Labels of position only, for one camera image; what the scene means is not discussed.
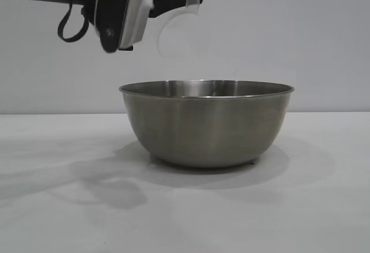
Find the white tabletop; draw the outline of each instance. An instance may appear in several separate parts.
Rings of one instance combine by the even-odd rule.
[[[0,252],[370,251],[370,113],[290,113],[255,165],[149,157],[123,114],[0,116]]]

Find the black strap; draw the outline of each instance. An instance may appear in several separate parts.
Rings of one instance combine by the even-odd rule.
[[[83,17],[84,17],[84,22],[83,22],[83,26],[81,28],[81,30],[74,36],[70,37],[70,38],[65,38],[64,37],[64,28],[69,20],[69,17],[71,16],[71,11],[72,11],[72,2],[70,1],[69,2],[69,10],[67,11],[67,13],[65,14],[65,16],[63,17],[63,19],[60,21],[59,23],[59,26],[58,26],[58,36],[60,37],[60,39],[62,39],[63,41],[65,42],[76,42],[78,40],[80,40],[81,38],[83,38],[83,36],[86,34],[87,30],[88,30],[88,18],[86,17],[86,15],[84,15],[84,9],[82,8],[82,14],[83,14]]]

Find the stainless steel bowl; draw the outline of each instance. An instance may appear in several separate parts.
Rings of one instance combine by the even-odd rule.
[[[197,168],[259,157],[280,131],[293,87],[255,81],[152,81],[120,87],[142,146]]]

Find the white wall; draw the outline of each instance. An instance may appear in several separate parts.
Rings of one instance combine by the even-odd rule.
[[[370,110],[370,0],[205,0],[211,43],[186,59],[160,57],[155,20],[132,53],[105,54],[92,28],[65,44],[66,10],[0,0],[0,113],[124,111],[122,84],[200,78],[294,85],[291,111]]]

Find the bowl foot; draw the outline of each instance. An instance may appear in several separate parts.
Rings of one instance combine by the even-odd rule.
[[[244,169],[246,166],[253,166],[255,165],[259,158],[253,158],[246,160],[242,163],[238,163],[236,165],[223,165],[223,166],[196,166],[196,165],[181,165],[174,163],[172,161],[168,161],[166,159],[159,158],[153,154],[151,154],[150,159],[152,162],[160,165],[165,166],[170,169],[175,170],[188,170],[188,171],[199,171],[199,172],[224,172],[227,170],[238,170],[238,169]]]

